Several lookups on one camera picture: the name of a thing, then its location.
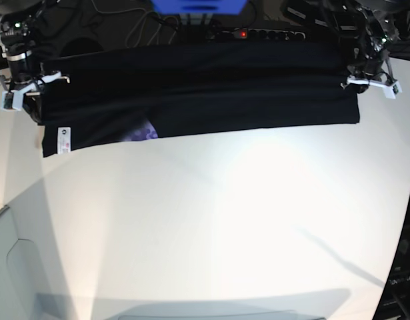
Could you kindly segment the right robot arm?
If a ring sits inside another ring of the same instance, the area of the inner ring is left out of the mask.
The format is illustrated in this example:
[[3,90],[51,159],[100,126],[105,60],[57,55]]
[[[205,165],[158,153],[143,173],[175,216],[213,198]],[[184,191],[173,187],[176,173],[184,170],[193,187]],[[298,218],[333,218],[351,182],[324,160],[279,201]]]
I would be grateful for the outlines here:
[[73,22],[81,1],[0,1],[0,70],[9,94],[33,85],[29,98],[43,94],[41,63],[57,56],[56,40]]

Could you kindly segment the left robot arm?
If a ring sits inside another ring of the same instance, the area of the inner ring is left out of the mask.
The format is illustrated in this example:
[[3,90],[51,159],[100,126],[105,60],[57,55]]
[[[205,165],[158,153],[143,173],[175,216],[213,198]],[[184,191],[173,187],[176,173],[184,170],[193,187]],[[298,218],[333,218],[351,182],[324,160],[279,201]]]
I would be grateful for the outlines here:
[[353,86],[362,93],[377,87],[388,99],[402,92],[390,55],[410,44],[405,38],[410,1],[284,1],[281,11],[313,40],[338,46],[348,73],[343,89]]

